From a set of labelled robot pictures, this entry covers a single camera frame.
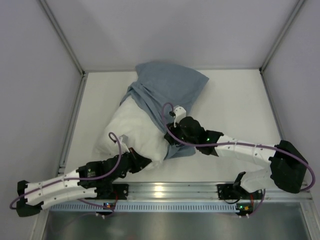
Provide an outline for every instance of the gray wall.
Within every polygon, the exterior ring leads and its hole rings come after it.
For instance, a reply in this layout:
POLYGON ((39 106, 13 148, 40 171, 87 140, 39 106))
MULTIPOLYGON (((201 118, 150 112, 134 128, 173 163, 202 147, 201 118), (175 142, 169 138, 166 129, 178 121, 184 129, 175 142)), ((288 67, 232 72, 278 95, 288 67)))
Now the gray wall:
POLYGON ((259 68, 297 0, 47 0, 85 70, 259 68))
POLYGON ((36 0, 0 7, 0 238, 26 240, 35 217, 9 210, 20 180, 53 177, 80 75, 36 0))
POLYGON ((309 0, 265 72, 285 137, 318 177, 312 189, 320 212, 320 1, 309 0))

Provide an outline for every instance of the table surface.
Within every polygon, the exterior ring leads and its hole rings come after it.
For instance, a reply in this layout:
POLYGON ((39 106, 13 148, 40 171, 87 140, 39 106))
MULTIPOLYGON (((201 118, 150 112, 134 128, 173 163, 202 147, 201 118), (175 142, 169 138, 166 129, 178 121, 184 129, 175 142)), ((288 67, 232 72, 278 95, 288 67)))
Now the table surface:
MULTIPOLYGON (((258 70, 200 70, 209 77, 190 115, 208 130, 253 143, 277 144, 280 136, 258 70)), ((96 151, 103 129, 137 79, 134 71, 88 74, 76 121, 65 173, 87 162, 105 160, 96 151)), ((248 162, 197 152, 168 159, 156 169, 128 173, 117 182, 233 182, 238 173, 259 167, 248 162)))

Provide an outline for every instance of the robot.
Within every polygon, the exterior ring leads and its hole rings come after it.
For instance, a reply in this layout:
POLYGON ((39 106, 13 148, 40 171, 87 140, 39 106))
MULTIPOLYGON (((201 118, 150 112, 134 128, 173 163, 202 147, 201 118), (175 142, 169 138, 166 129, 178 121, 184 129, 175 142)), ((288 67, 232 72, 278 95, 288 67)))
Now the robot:
MULTIPOLYGON (((181 106, 172 107, 169 113, 174 121, 166 124, 164 109, 162 121, 167 133, 164 138, 170 145, 196 147, 202 154, 232 157, 263 167, 254 172, 241 172, 232 184, 237 195, 250 194, 262 189, 279 188, 288 193, 299 193, 307 171, 308 162, 288 141, 276 145, 253 144, 229 137, 222 132, 205 130, 181 106)), ((63 176, 42 182, 25 180, 17 184, 17 197, 10 205, 20 217, 38 214, 55 204, 77 199, 108 199, 113 192, 113 181, 124 178, 127 172, 137 173, 151 159, 139 155, 125 144, 125 136, 109 135, 118 144, 119 155, 103 161, 92 161, 63 176)))

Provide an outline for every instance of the gray-blue fabric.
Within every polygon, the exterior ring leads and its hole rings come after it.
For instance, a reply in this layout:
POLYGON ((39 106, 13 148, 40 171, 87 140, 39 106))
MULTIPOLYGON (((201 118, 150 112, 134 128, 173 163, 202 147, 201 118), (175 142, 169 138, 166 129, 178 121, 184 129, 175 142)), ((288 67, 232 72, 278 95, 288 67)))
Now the gray-blue fabric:
MULTIPOLYGON (((196 70, 171 63, 147 62, 137 65, 135 69, 138 79, 128 87, 121 104, 128 96, 131 96, 163 132, 163 136, 166 128, 161 118, 162 106, 171 102, 174 106, 182 106, 188 115, 209 80, 196 70)), ((168 106, 165 111, 168 123, 173 121, 169 115, 170 110, 168 106)), ((194 147, 169 145, 165 159, 187 157, 195 152, 194 147)))

